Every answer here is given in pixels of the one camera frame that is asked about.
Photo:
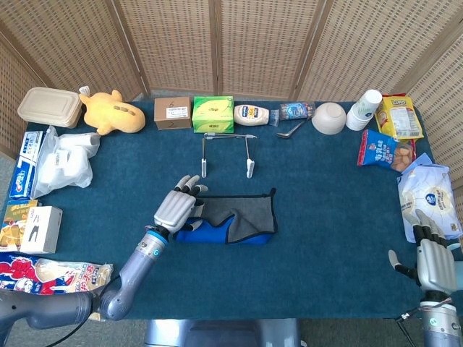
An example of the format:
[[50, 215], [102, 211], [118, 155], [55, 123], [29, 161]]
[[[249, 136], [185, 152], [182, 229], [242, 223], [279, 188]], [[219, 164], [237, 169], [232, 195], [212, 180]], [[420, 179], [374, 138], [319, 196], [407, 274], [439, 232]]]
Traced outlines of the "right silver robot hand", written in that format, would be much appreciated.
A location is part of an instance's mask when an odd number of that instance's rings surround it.
[[407, 220], [412, 224], [416, 243], [416, 267], [400, 263], [396, 252], [390, 249], [388, 260], [392, 268], [414, 280], [424, 292], [450, 295], [457, 291], [456, 262], [442, 229], [421, 209], [416, 209], [415, 215], [408, 216]]

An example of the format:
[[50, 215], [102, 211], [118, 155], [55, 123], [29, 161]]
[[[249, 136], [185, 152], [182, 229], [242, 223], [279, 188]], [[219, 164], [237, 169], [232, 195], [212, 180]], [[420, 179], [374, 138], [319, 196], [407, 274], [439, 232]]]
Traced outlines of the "grey and blue cloth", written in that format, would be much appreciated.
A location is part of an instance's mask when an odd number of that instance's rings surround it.
[[255, 195], [202, 196], [174, 239], [184, 243], [265, 244], [278, 231], [275, 193], [272, 188]]

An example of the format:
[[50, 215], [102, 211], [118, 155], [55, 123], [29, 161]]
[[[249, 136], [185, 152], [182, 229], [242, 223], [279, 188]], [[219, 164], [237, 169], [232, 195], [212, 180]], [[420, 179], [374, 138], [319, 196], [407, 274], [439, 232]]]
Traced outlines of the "clear plastic water bottle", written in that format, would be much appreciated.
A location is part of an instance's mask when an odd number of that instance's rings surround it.
[[280, 121], [311, 119], [315, 109], [313, 102], [282, 103], [278, 109], [270, 110], [268, 124], [277, 127]]

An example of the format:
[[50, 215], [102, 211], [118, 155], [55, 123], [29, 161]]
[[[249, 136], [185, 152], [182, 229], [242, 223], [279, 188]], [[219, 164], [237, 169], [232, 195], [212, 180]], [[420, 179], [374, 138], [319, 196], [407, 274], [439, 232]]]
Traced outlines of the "stack of paper cups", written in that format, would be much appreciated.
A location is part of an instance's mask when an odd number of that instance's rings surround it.
[[382, 100], [383, 96], [378, 90], [365, 91], [347, 113], [346, 126], [353, 131], [363, 130], [374, 116]]

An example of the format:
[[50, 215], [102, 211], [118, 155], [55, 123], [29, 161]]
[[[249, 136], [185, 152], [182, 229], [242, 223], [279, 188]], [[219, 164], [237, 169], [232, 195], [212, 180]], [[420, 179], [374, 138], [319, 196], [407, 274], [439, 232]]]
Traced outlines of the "pale blue tissue bag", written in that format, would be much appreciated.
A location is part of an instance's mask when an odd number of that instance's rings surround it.
[[427, 153], [415, 159], [397, 179], [399, 202], [406, 240], [415, 242], [412, 221], [416, 210], [430, 217], [446, 239], [463, 236], [463, 227], [456, 213], [449, 167], [434, 164]]

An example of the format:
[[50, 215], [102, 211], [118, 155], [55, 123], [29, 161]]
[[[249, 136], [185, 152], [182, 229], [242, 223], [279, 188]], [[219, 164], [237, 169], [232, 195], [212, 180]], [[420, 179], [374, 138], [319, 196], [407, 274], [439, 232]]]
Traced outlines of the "mayonnaise squeeze bottle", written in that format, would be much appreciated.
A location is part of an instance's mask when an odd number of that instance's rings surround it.
[[243, 126], [267, 125], [270, 111], [254, 105], [238, 105], [234, 107], [234, 122]]

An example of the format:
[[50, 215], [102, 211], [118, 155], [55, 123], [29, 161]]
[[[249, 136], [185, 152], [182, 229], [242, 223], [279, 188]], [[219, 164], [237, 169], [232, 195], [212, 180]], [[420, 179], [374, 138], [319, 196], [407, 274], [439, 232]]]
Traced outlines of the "blue cookie snack bag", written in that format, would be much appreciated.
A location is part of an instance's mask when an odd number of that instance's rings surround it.
[[414, 140], [398, 139], [366, 129], [357, 157], [358, 166], [381, 166], [397, 172], [403, 172], [416, 159]]

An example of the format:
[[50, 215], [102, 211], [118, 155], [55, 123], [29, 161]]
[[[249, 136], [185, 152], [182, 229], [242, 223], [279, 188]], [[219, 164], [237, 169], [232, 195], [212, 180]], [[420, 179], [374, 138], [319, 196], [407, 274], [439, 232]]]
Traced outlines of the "red and blue snack bag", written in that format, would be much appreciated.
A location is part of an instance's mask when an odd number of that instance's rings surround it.
[[53, 291], [38, 277], [38, 257], [0, 252], [0, 289], [49, 295]]

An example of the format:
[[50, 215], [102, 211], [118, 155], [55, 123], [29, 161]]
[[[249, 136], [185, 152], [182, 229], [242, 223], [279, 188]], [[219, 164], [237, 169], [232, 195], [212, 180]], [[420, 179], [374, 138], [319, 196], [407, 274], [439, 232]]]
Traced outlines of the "white toothpaste box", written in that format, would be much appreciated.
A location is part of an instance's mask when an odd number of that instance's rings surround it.
[[26, 131], [20, 147], [19, 156], [36, 163], [42, 140], [43, 131]]

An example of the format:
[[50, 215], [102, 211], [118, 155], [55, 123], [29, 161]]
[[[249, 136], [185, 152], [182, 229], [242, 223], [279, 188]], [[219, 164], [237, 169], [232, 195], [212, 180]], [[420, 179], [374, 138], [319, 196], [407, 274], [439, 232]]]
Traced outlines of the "blue carpet table mat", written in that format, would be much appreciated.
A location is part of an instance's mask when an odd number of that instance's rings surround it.
[[264, 245], [171, 241], [137, 292], [132, 319], [396, 317], [422, 291], [396, 272], [416, 247], [404, 235], [394, 171], [357, 165], [361, 135], [305, 124], [289, 139], [277, 128], [243, 127], [257, 139], [204, 142], [190, 129], [101, 138], [89, 187], [41, 198], [63, 212], [54, 258], [122, 267], [166, 194], [201, 172], [214, 196], [273, 193], [278, 231]]

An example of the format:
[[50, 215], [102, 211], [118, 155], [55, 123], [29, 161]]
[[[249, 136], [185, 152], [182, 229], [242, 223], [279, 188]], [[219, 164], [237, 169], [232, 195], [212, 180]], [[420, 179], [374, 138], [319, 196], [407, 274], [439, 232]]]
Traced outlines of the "white plastic bag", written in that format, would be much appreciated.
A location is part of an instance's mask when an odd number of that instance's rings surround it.
[[96, 132], [58, 135], [50, 126], [38, 154], [31, 197], [67, 186], [88, 187], [93, 179], [90, 159], [98, 152], [100, 138]]

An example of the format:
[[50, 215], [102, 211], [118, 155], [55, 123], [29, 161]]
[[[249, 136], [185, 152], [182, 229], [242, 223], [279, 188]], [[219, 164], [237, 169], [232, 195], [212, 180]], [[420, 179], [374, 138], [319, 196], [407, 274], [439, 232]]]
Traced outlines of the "green tissue pack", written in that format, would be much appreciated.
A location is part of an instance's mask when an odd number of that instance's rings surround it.
[[232, 134], [234, 132], [234, 97], [195, 96], [192, 126], [194, 133]]

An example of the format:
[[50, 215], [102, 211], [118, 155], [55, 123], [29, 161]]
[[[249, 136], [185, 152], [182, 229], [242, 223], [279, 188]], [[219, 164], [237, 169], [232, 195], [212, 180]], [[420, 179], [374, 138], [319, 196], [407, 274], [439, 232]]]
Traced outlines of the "white box black print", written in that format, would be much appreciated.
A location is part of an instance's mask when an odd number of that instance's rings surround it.
[[26, 220], [20, 252], [54, 254], [56, 252], [62, 210], [52, 206], [31, 207]]

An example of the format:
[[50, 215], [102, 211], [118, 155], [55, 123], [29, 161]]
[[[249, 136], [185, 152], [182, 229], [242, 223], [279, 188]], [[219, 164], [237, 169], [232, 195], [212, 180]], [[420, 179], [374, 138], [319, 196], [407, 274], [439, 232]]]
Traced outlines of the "woven folding screen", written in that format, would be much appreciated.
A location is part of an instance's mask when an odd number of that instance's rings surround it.
[[463, 188], [463, 0], [0, 0], [0, 149], [32, 87], [300, 100], [406, 93]]

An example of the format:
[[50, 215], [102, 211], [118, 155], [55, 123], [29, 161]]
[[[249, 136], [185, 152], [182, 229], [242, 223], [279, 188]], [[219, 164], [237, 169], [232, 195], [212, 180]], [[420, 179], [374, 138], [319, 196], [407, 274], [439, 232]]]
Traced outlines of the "yellow snack bag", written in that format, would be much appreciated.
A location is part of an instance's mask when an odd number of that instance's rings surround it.
[[375, 121], [381, 134], [397, 140], [417, 140], [424, 137], [412, 99], [406, 94], [385, 95]]

